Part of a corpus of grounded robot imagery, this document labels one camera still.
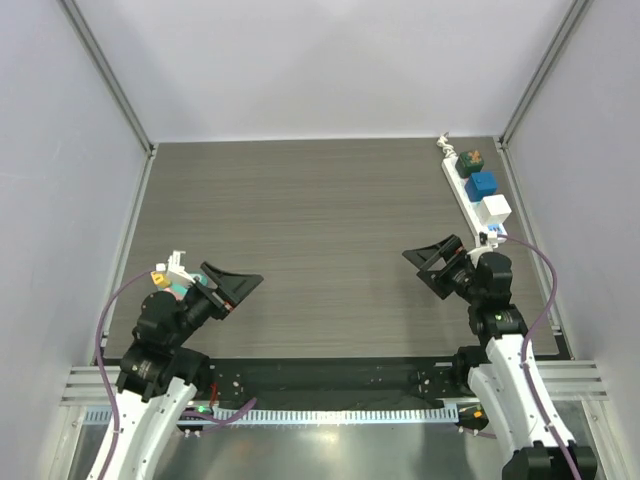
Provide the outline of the teal triangular socket adapter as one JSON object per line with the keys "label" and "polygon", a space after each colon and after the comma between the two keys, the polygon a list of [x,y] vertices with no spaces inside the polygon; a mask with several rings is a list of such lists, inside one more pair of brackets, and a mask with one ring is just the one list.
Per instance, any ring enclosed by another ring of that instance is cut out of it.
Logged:
{"label": "teal triangular socket adapter", "polygon": [[207,284],[207,279],[201,273],[190,273],[187,277],[184,275],[177,275],[174,273],[169,273],[167,275],[168,279],[171,281],[171,286],[166,289],[173,290],[176,293],[179,293],[182,296],[182,299],[186,295],[189,288],[195,283],[199,282],[203,285]]}

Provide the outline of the blue cube plug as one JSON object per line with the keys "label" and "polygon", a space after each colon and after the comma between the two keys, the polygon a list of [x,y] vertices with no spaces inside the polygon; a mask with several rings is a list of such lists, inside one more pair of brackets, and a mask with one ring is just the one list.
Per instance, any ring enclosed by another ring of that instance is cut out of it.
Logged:
{"label": "blue cube plug", "polygon": [[465,191],[470,202],[480,202],[483,198],[494,195],[497,189],[498,184],[491,171],[474,172],[465,184]]}

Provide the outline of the white power strip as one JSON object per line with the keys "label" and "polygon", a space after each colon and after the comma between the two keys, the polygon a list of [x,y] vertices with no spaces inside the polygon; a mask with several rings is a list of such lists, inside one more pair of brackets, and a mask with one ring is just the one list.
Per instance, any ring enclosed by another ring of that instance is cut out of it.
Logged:
{"label": "white power strip", "polygon": [[500,233],[507,234],[504,226],[504,223],[506,220],[504,221],[503,224],[499,224],[499,225],[485,226],[481,224],[477,216],[477,206],[480,202],[469,201],[465,191],[465,184],[468,178],[464,179],[458,175],[455,169],[456,160],[457,160],[457,157],[445,158],[442,161],[442,170],[458,202],[458,205],[463,213],[463,216],[467,221],[467,224],[474,237],[476,245],[477,245],[477,237],[481,231],[484,231],[484,232],[497,231]]}

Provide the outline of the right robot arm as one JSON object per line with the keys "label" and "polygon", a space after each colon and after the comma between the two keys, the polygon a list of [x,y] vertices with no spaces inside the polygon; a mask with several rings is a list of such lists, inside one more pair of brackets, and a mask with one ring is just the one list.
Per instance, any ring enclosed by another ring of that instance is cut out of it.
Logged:
{"label": "right robot arm", "polygon": [[504,479],[593,479],[598,461],[558,414],[532,348],[532,330],[512,303],[512,262],[490,244],[466,250],[451,235],[403,256],[439,298],[457,294],[468,305],[476,346],[453,357],[451,383],[478,398],[504,458]]}

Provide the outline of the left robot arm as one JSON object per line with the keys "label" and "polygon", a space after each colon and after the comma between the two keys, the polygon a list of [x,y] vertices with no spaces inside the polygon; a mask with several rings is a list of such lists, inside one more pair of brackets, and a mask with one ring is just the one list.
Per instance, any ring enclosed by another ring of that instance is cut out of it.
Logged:
{"label": "left robot arm", "polygon": [[180,417],[211,390],[207,355],[185,342],[209,319],[225,319],[264,280],[220,270],[208,262],[192,275],[175,251],[148,271],[156,287],[141,304],[133,342],[111,381],[96,358],[111,419],[88,474],[91,479],[150,479]]}

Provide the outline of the pink cube plug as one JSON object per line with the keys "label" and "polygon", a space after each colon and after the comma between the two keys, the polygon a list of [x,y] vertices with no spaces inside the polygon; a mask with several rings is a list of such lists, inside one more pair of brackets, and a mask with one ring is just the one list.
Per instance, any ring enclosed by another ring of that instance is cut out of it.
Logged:
{"label": "pink cube plug", "polygon": [[182,299],[182,296],[179,293],[174,292],[173,290],[166,289],[165,291],[167,293],[170,293],[177,301],[180,301]]}

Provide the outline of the yellow cube plug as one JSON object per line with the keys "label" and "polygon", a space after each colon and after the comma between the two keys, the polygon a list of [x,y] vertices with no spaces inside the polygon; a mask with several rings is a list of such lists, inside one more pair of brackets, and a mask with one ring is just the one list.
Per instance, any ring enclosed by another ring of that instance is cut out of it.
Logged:
{"label": "yellow cube plug", "polygon": [[171,281],[163,272],[153,271],[150,276],[153,284],[159,290],[164,290],[171,286]]}

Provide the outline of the left aluminium frame post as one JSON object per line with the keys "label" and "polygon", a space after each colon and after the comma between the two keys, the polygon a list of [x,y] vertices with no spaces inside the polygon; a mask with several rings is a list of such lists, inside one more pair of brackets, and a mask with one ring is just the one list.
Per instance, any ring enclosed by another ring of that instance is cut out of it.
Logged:
{"label": "left aluminium frame post", "polygon": [[76,1],[60,0],[59,6],[68,18],[91,62],[97,69],[104,85],[112,96],[116,106],[122,113],[126,123],[132,130],[145,154],[150,157],[154,151],[154,143],[146,133],[138,115],[135,113],[126,93],[118,81],[103,49],[89,26]]}

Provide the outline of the dark green cube plug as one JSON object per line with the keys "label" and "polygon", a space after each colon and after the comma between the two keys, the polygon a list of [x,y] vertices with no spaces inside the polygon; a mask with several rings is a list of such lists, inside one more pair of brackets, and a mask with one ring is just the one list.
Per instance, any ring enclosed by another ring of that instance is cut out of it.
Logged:
{"label": "dark green cube plug", "polygon": [[479,150],[461,152],[455,163],[455,169],[461,178],[469,178],[484,168],[484,159]]}

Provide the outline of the right aluminium frame post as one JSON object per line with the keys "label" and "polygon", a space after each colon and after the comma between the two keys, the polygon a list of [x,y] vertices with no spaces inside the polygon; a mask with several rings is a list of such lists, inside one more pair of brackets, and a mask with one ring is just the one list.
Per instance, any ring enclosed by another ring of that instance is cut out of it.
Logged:
{"label": "right aluminium frame post", "polygon": [[592,0],[573,0],[570,2],[567,12],[563,16],[540,62],[538,63],[534,74],[517,102],[503,133],[497,137],[497,142],[501,149],[507,148],[509,142],[516,133],[517,128],[558,63],[563,51],[570,42],[571,37],[577,30],[583,17],[586,15],[592,4]]}

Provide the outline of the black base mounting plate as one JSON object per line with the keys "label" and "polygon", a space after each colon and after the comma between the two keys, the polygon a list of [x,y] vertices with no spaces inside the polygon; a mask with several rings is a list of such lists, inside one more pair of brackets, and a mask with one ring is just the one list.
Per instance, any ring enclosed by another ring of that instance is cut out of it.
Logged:
{"label": "black base mounting plate", "polygon": [[466,375],[486,361],[477,347],[435,357],[212,359],[195,399],[236,408],[255,398],[263,410],[439,408],[472,398]]}

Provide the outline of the white cube plug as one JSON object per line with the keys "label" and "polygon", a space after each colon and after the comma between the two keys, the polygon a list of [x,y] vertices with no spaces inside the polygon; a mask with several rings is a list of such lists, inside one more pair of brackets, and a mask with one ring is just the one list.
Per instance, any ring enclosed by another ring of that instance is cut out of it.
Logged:
{"label": "white cube plug", "polygon": [[477,206],[477,216],[482,225],[503,224],[511,215],[512,209],[502,194],[484,197]]}

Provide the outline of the aluminium frame post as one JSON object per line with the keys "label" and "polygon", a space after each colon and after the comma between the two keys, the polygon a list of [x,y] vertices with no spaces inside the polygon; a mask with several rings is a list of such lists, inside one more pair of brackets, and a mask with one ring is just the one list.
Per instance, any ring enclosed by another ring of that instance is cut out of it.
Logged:
{"label": "aluminium frame post", "polygon": [[516,133],[517,128],[558,63],[563,51],[570,42],[571,37],[577,30],[583,17],[586,15],[592,4],[592,0],[573,0],[570,2],[567,12],[563,16],[540,62],[538,63],[534,74],[517,102],[503,133],[497,137],[497,142],[501,149],[507,148],[509,142]]}
{"label": "aluminium frame post", "polygon": [[138,115],[135,113],[126,93],[118,81],[103,49],[89,26],[76,1],[60,0],[59,6],[68,18],[91,62],[97,69],[104,85],[112,96],[116,106],[122,113],[126,123],[132,130],[145,154],[150,157],[154,151],[154,143],[146,133]]}

